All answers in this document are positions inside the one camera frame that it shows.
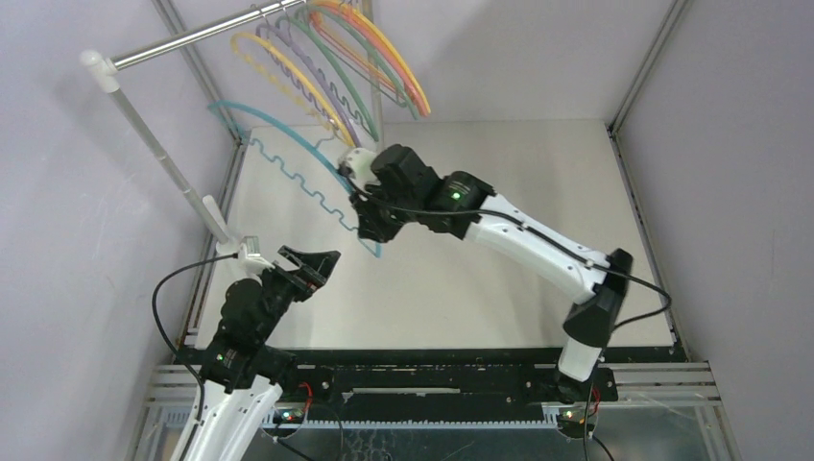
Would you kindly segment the teal wavy hanger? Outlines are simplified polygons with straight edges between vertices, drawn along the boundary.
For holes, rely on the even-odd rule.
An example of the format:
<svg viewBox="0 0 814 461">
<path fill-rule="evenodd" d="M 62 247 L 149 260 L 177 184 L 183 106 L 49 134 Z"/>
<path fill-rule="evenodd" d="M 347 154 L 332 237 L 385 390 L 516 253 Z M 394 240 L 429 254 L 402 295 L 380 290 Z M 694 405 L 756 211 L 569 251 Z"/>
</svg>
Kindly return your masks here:
<svg viewBox="0 0 814 461">
<path fill-rule="evenodd" d="M 290 25 L 300 29 L 300 31 L 307 35 L 314 45 L 320 50 L 324 59 L 329 63 L 330 67 L 333 69 L 333 73 L 336 75 L 339 81 L 338 84 L 334 83 L 333 81 L 328 83 L 329 92 L 339 99 L 341 106 L 347 111 L 347 114 L 352 118 L 353 121 L 357 122 L 366 131 L 373 141 L 379 141 L 380 133 L 373 122 L 373 118 L 368 111 L 368 107 L 363 101 L 363 98 L 356 86 L 353 84 L 353 81 L 340 64 L 340 60 L 337 55 L 323 42 L 323 40 L 316 33 L 315 28 L 307 26 L 303 21 L 289 15 L 281 16 L 275 21 L 275 25 L 279 27 L 283 21 L 286 21 Z"/>
</svg>

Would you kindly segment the yellow smooth hanger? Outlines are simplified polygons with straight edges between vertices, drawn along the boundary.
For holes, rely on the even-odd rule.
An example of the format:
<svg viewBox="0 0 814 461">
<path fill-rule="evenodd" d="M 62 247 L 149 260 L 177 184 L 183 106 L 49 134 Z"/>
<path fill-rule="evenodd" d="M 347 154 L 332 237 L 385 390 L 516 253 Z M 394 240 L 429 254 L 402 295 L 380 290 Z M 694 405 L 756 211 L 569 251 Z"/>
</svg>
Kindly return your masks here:
<svg viewBox="0 0 814 461">
<path fill-rule="evenodd" d="M 417 107 L 419 114 L 426 117 L 431 113 L 429 102 L 418 79 L 393 44 L 376 25 L 353 7 L 342 4 L 340 1 L 314 1 L 313 4 L 337 13 L 354 30 L 359 32 L 367 42 L 372 44 L 395 70 L 405 86 L 408 99 Z"/>
</svg>

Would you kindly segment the yellow wavy hanger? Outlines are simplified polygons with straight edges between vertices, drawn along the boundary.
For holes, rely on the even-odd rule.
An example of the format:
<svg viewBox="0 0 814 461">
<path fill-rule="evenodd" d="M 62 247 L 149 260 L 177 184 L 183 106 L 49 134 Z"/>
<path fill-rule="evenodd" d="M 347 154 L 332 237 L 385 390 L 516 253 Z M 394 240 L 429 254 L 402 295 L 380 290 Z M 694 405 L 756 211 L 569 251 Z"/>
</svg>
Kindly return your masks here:
<svg viewBox="0 0 814 461">
<path fill-rule="evenodd" d="M 268 67 L 260 58 L 242 48 L 253 44 L 271 58 L 272 64 L 281 66 L 281 75 Z M 329 98 L 322 94 L 317 85 L 284 53 L 279 51 L 269 40 L 260 36 L 239 32 L 229 39 L 231 52 L 245 62 L 256 74 L 275 86 L 295 105 L 316 120 L 326 130 L 335 133 L 348 147 L 358 146 L 358 135 L 343 113 L 337 111 Z"/>
</svg>

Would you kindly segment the purple wavy hanger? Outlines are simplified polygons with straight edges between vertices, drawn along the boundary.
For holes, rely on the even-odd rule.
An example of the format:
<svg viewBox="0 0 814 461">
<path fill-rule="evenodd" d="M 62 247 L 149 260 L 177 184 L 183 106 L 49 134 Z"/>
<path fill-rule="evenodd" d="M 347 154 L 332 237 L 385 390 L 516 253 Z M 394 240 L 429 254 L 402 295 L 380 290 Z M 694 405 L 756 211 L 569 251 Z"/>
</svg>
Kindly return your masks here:
<svg viewBox="0 0 814 461">
<path fill-rule="evenodd" d="M 325 96 L 328 98 L 330 105 L 333 109 L 337 110 L 336 120 L 341 121 L 343 126 L 350 134 L 352 146 L 361 147 L 361 138 L 356 131 L 356 125 L 352 122 L 350 113 L 343 105 L 344 99 L 334 92 L 336 85 L 330 83 L 326 78 L 324 72 L 314 63 L 309 55 L 307 55 L 294 41 L 289 32 L 284 32 L 277 26 L 271 24 L 260 24 L 256 27 L 255 32 L 261 36 L 262 31 L 274 34 L 280 41 L 282 41 L 294 54 L 305 64 L 310 73 L 315 77 L 319 86 L 322 88 Z"/>
</svg>

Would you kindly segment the pink hanger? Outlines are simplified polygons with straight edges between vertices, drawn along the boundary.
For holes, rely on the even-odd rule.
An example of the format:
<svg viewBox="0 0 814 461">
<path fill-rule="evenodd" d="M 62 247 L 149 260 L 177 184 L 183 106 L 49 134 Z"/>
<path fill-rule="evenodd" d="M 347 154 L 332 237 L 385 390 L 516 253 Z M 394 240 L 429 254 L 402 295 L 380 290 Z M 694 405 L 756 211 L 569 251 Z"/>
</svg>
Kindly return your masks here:
<svg viewBox="0 0 814 461">
<path fill-rule="evenodd" d="M 359 9 L 341 1 L 315 1 L 313 9 L 316 8 L 321 8 L 325 12 L 310 12 L 308 17 L 322 38 L 333 45 L 342 56 L 350 59 L 354 68 L 364 69 L 372 74 L 393 95 L 397 95 L 395 101 L 405 103 L 415 118 L 430 115 L 430 105 L 418 79 L 392 43 L 370 19 Z M 346 43 L 338 32 L 325 24 L 323 18 L 329 13 L 337 16 L 335 19 L 337 24 L 348 26 L 349 35 L 357 33 L 361 45 L 368 44 L 372 47 L 370 58 L 363 57 Z"/>
</svg>

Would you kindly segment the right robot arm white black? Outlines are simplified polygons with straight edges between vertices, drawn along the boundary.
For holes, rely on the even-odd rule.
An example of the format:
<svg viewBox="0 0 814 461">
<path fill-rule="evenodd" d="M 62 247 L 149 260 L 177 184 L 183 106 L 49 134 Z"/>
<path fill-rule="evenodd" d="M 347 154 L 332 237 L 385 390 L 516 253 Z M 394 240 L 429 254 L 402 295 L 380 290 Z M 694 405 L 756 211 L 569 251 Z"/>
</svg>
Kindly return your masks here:
<svg viewBox="0 0 814 461">
<path fill-rule="evenodd" d="M 361 238 L 393 240 L 407 224 L 495 250 L 559 288 L 572 305 L 563 321 L 567 336 L 555 373 L 556 390 L 580 399 L 608 346 L 628 293 L 632 256 L 606 255 L 551 230 L 514 206 L 490 184 L 455 171 L 441 177 L 410 147 L 380 153 L 356 148 L 338 162 L 352 189 Z"/>
</svg>

